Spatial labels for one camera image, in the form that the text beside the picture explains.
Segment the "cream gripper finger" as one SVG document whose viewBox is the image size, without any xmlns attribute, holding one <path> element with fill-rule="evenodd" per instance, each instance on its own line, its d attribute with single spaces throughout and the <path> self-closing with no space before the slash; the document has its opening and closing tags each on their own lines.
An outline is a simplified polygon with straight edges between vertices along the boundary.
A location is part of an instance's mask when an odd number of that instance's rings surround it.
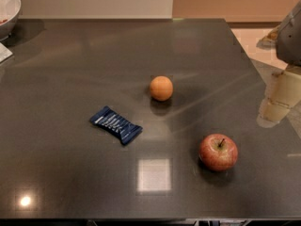
<svg viewBox="0 0 301 226">
<path fill-rule="evenodd" d="M 262 117 L 280 122 L 301 101 L 301 67 L 289 65 L 281 72 L 273 72 L 262 101 Z"/>
</svg>

